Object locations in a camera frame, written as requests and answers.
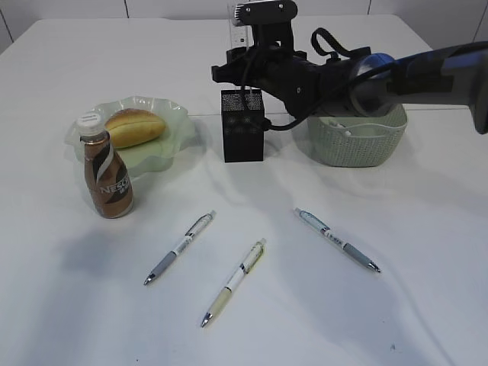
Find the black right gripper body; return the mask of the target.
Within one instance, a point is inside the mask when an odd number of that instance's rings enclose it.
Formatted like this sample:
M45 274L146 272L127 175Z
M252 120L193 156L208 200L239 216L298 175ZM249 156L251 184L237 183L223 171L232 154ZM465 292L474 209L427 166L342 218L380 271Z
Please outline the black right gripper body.
M211 78L216 83L255 87L256 82L264 77L269 64L295 56L307 60L307 52L285 47L277 41L264 46L232 48L226 51L226 62L222 66L211 66Z

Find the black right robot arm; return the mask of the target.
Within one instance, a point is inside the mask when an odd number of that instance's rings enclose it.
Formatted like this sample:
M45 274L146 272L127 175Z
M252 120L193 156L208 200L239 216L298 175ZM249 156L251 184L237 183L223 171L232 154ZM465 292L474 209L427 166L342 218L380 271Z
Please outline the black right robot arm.
M474 128L487 132L487 44L432 50L394 59L385 53L316 65L277 47L241 48L216 83L258 88L300 123L317 117L383 117L398 104L464 105Z

